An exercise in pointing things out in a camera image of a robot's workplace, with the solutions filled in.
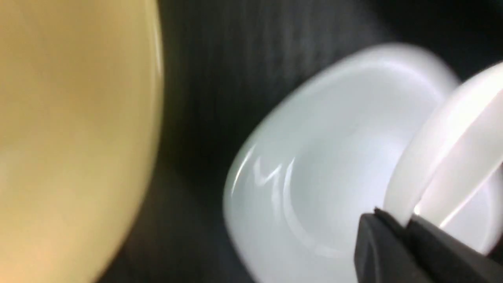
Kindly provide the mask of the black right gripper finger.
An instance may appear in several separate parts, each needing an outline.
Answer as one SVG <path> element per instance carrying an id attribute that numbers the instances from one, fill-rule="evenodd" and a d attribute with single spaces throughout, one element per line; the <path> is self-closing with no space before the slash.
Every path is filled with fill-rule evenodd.
<path id="1" fill-rule="evenodd" d="M 501 283 L 502 265 L 421 217 L 402 227 L 376 208 L 360 216 L 354 267 L 359 283 Z"/>

